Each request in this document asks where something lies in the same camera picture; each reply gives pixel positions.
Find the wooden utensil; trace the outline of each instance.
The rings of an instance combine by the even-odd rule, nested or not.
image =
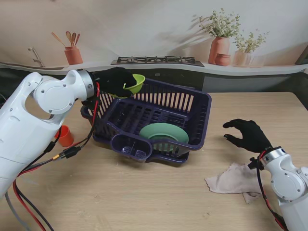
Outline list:
[[[71,33],[69,31],[66,32],[66,36],[67,36],[68,40],[70,41],[71,46],[73,46],[72,35],[71,35]]]
[[[58,36],[56,36],[56,34],[55,33],[51,33],[55,38],[56,38],[56,40],[58,40],[60,43],[62,43],[62,41],[61,41],[61,39],[59,39],[59,37]]]
[[[77,39],[76,39],[75,45],[77,44],[79,37],[80,37],[80,34],[77,35]]]
[[[73,45],[72,45],[72,46],[74,46],[75,39],[76,39],[76,33],[74,32],[74,33],[72,34],[72,42],[73,42]]]

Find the lime green bowl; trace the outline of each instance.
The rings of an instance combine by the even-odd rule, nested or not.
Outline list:
[[[126,90],[130,90],[132,94],[136,94],[141,90],[143,82],[145,81],[145,77],[143,75],[137,75],[137,74],[133,74],[133,77],[137,81],[137,84],[129,88],[125,88],[125,85],[124,85],[123,88]],[[109,95],[115,98],[119,98],[119,99],[127,99],[127,97],[120,97],[120,96],[113,95],[113,94],[109,94]]]

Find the purple dish rack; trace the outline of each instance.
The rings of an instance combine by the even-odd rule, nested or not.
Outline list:
[[[141,162],[180,165],[189,151],[199,150],[205,142],[211,97],[204,92],[146,79],[139,93],[117,99],[101,92],[93,138],[110,143],[111,148]],[[93,111],[81,108],[84,118],[92,122]],[[148,140],[140,130],[153,123],[176,125],[189,136],[188,143],[170,139]]]

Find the green plate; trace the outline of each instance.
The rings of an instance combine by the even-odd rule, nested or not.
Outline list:
[[[124,84],[123,88],[126,89],[126,90],[130,90],[134,95],[141,90],[143,82],[145,81],[145,77],[143,75],[137,75],[137,74],[133,74],[133,77],[137,81],[137,84],[134,85],[134,86],[131,86],[129,88],[125,88],[125,84]],[[113,95],[113,94],[109,94],[109,95],[111,95],[115,98],[119,98],[119,99],[127,99],[127,97],[119,97],[119,96]]]
[[[187,133],[183,129],[175,125],[166,123],[147,125],[143,129],[141,129],[139,135],[143,138],[150,140],[170,139],[182,143],[188,143],[189,140]],[[159,147],[157,145],[154,145],[154,149],[161,151],[162,145],[160,144]]]

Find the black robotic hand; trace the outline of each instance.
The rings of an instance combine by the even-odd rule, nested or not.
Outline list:
[[[92,77],[100,84],[101,90],[120,97],[130,97],[130,90],[125,88],[134,86],[137,81],[132,73],[123,67],[114,67],[105,71],[97,71],[92,73]]]
[[[260,153],[272,147],[270,141],[264,135],[261,128],[255,121],[246,121],[242,119],[234,119],[223,125],[224,128],[236,128],[242,135],[243,139],[226,134],[224,137],[239,148],[245,148],[254,153]]]

